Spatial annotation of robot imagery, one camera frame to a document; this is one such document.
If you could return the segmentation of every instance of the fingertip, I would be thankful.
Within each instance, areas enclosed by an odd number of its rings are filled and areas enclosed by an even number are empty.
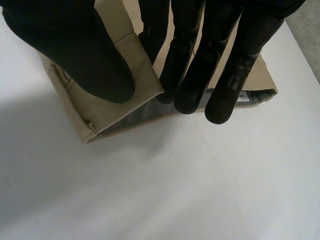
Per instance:
[[[227,95],[212,95],[204,111],[206,119],[217,125],[226,123],[234,110]]]

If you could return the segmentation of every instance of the white surface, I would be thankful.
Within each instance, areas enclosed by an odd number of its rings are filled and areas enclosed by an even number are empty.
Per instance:
[[[318,240],[320,86],[285,24],[279,95],[83,145],[35,51],[0,20],[1,240]]]

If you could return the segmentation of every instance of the black rubber glove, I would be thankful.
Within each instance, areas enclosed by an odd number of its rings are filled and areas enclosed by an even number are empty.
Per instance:
[[[94,0],[0,0],[11,30],[63,68],[88,93],[125,103],[131,71],[94,9]]]
[[[171,0],[174,37],[160,82],[158,101],[183,114],[195,112],[218,66],[238,19],[236,40],[205,115],[215,124],[231,116],[239,94],[262,47],[304,0]],[[139,0],[141,44],[153,64],[166,39],[170,0]],[[204,10],[202,38],[187,71]]]

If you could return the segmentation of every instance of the finger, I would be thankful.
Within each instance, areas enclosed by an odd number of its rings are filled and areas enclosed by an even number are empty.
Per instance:
[[[37,2],[34,11],[4,8],[3,16],[10,29],[64,69],[89,94],[113,103],[127,102],[135,92],[133,76],[94,9],[94,2],[86,1],[91,5],[84,7],[76,4],[78,0],[60,1],[66,8],[72,6],[68,18],[56,11],[56,2],[50,2],[52,9],[47,1]],[[78,18],[82,12],[90,17]]]
[[[200,45],[174,99],[180,113],[197,110],[241,12],[224,1],[206,1]]]
[[[243,11],[233,49],[205,108],[205,116],[210,122],[223,124],[230,118],[263,46],[283,22],[270,15]]]
[[[143,32],[140,42],[152,64],[167,37],[170,0],[139,0]]]
[[[204,0],[172,0],[173,40],[160,76],[164,94],[157,96],[164,104],[172,103],[177,89],[186,74],[195,47]]]

